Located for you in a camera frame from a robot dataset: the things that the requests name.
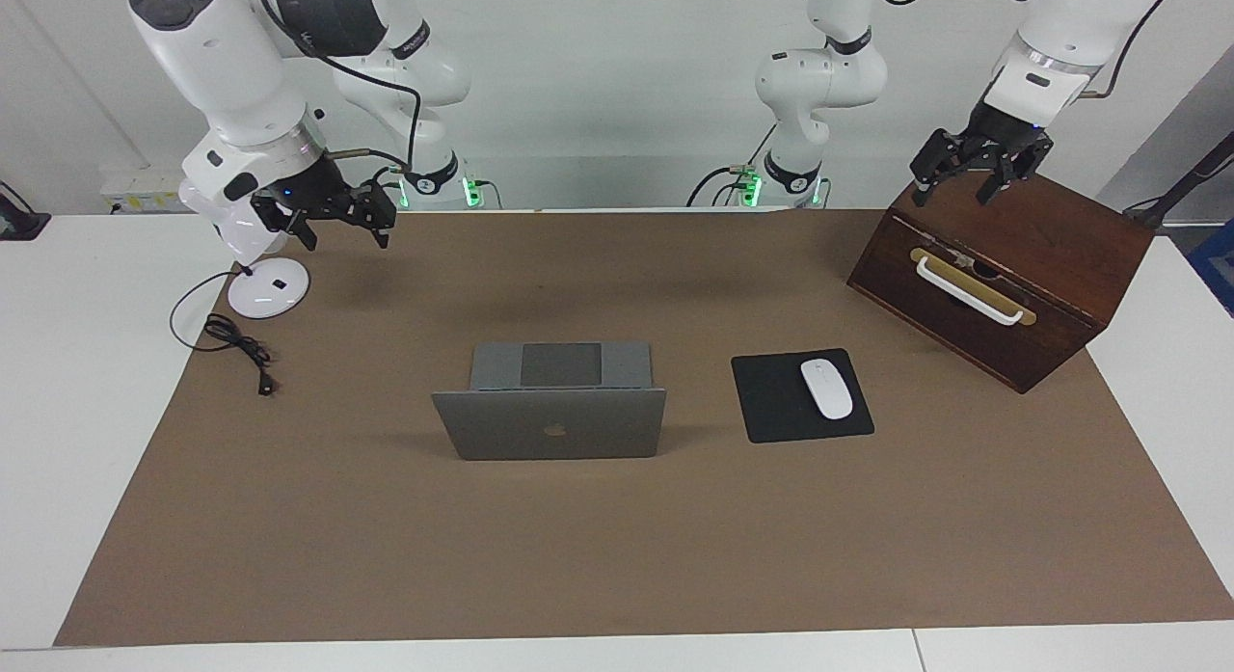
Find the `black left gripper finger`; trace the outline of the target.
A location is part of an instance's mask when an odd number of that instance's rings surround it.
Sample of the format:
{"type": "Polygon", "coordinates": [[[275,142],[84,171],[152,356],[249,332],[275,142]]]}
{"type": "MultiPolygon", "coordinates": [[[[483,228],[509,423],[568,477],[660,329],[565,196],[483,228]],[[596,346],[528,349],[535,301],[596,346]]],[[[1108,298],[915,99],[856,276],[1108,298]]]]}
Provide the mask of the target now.
{"type": "Polygon", "coordinates": [[[979,154],[979,164],[976,164],[979,170],[990,171],[990,176],[976,192],[979,205],[991,203],[1014,180],[1030,179],[1053,147],[1054,142],[1050,137],[1037,137],[1037,141],[1032,141],[1030,145],[1016,153],[1009,152],[1004,145],[987,145],[979,154]]]}
{"type": "Polygon", "coordinates": [[[909,171],[914,176],[916,189],[912,201],[923,207],[929,202],[930,194],[949,178],[971,170],[976,159],[976,136],[964,129],[951,133],[946,129],[934,129],[929,139],[909,162],[909,171]]]}

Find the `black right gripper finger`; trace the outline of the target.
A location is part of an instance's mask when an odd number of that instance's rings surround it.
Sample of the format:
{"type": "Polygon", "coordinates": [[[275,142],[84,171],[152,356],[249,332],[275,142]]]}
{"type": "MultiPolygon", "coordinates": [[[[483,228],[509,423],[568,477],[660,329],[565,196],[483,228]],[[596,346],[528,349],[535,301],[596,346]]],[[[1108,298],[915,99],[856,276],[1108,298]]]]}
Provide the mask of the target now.
{"type": "Polygon", "coordinates": [[[308,218],[306,218],[304,211],[286,210],[286,207],[276,202],[251,202],[251,207],[268,231],[294,236],[304,243],[306,250],[316,250],[318,237],[308,227],[308,218]]]}
{"type": "Polygon", "coordinates": [[[387,189],[376,180],[362,182],[358,187],[344,187],[334,194],[334,219],[349,227],[362,228],[374,237],[379,249],[387,249],[389,232],[395,228],[397,210],[387,189]]]}

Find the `silver grey laptop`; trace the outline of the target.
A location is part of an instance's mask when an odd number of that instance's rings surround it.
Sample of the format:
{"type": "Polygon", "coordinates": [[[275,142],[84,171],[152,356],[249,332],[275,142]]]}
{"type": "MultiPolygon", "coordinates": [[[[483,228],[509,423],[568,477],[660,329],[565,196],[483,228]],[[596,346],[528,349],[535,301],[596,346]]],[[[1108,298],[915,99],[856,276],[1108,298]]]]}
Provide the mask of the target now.
{"type": "Polygon", "coordinates": [[[653,457],[668,392],[653,381],[652,345],[482,342],[469,387],[436,391],[436,411],[468,461],[653,457]]]}

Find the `white desk lamp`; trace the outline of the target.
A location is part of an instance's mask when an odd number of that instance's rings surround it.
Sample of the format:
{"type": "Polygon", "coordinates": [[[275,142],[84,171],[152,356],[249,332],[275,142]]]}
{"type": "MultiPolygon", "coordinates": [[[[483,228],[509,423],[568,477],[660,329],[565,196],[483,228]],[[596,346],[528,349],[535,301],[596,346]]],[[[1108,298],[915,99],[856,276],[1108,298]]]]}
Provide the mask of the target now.
{"type": "Polygon", "coordinates": [[[296,307],[308,293],[308,269],[297,260],[278,256],[289,236],[268,229],[248,199],[215,203],[185,178],[179,199],[189,210],[210,221],[226,247],[234,253],[241,274],[228,289],[228,303],[247,319],[264,321],[296,307]]]}

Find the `dark brown wooden box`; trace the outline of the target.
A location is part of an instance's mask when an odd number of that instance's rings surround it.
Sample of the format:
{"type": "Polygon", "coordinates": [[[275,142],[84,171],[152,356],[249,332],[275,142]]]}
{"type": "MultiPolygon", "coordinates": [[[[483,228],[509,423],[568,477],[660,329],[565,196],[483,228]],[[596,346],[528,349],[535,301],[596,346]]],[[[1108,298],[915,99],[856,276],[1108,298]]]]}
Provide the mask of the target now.
{"type": "Polygon", "coordinates": [[[1137,276],[1153,231],[1044,175],[1014,180],[988,205],[990,171],[944,180],[918,207],[911,182],[882,215],[847,277],[913,328],[1027,392],[1106,330],[1137,276]],[[1037,313],[1034,326],[987,319],[921,280],[926,249],[1037,313]]]}

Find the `black stand pole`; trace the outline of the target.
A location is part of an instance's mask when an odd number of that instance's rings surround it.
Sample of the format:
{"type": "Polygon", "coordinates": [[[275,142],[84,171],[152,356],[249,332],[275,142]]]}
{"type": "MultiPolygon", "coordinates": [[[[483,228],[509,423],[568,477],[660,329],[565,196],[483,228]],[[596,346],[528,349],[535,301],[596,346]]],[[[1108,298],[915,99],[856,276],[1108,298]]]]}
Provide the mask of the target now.
{"type": "Polygon", "coordinates": [[[1172,187],[1169,187],[1167,192],[1133,203],[1123,210],[1122,215],[1124,218],[1137,221],[1141,227],[1155,231],[1162,227],[1169,211],[1174,210],[1199,185],[1220,175],[1220,171],[1224,171],[1230,164],[1234,164],[1234,129],[1198,163],[1195,163],[1195,166],[1191,166],[1190,171],[1186,171],[1172,187]]]}

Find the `blue crate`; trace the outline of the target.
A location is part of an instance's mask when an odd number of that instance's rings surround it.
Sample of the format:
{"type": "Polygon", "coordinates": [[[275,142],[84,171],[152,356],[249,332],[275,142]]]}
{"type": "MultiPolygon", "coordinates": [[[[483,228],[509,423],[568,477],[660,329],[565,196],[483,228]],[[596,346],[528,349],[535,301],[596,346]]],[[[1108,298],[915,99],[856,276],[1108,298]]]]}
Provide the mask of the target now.
{"type": "Polygon", "coordinates": [[[1234,218],[1187,252],[1186,260],[1234,319],[1234,218]]]}

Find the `white computer mouse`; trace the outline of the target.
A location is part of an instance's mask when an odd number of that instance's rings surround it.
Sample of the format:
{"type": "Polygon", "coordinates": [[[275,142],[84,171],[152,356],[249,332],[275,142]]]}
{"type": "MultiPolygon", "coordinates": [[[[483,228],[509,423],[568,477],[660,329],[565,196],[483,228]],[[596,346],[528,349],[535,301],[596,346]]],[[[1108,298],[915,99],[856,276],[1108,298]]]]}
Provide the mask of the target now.
{"type": "Polygon", "coordinates": [[[854,400],[842,370],[827,359],[811,359],[798,365],[798,374],[821,417],[842,420],[851,416],[854,400]]]}

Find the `black mouse pad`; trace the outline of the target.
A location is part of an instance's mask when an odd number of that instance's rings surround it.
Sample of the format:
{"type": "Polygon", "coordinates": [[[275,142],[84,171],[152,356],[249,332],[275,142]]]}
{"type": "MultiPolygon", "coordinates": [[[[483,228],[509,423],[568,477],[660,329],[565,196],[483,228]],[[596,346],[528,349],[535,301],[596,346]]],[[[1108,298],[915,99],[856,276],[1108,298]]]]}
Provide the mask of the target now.
{"type": "Polygon", "coordinates": [[[770,353],[731,359],[748,440],[753,444],[814,441],[871,435],[875,420],[847,350],[770,353]],[[854,400],[851,416],[842,420],[821,417],[798,365],[827,359],[845,376],[854,400]]]}

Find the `brown table mat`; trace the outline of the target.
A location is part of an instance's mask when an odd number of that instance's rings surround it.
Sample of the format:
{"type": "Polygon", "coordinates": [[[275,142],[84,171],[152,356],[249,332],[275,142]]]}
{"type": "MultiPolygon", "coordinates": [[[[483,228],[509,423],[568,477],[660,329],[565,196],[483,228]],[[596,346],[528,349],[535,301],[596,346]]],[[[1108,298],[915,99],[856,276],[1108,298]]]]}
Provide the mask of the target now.
{"type": "Polygon", "coordinates": [[[1234,619],[1095,363],[1027,395],[847,286],[876,211],[402,215],[193,355],[65,646],[1234,619]],[[643,339],[656,457],[469,462],[480,342],[643,339]],[[731,359],[847,350],[871,435],[753,444],[731,359]]]}

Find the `white wall power strip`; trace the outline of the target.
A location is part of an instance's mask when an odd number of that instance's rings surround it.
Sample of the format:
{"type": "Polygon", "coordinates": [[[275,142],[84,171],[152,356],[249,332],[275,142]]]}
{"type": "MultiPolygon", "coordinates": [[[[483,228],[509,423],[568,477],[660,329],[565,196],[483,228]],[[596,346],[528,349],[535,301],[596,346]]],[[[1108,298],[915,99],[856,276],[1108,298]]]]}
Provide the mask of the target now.
{"type": "Polygon", "coordinates": [[[131,175],[106,178],[97,194],[110,215],[191,215],[179,196],[184,178],[179,168],[146,168],[131,175]]]}

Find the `black clamp mount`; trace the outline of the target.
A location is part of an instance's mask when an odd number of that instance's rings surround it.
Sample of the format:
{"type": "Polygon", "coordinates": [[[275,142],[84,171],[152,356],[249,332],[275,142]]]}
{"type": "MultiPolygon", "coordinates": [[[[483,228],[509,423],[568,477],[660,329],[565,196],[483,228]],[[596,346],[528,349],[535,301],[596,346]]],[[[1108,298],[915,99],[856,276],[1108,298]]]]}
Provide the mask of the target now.
{"type": "Polygon", "coordinates": [[[38,212],[12,185],[0,180],[0,240],[35,240],[52,215],[38,212]]]}

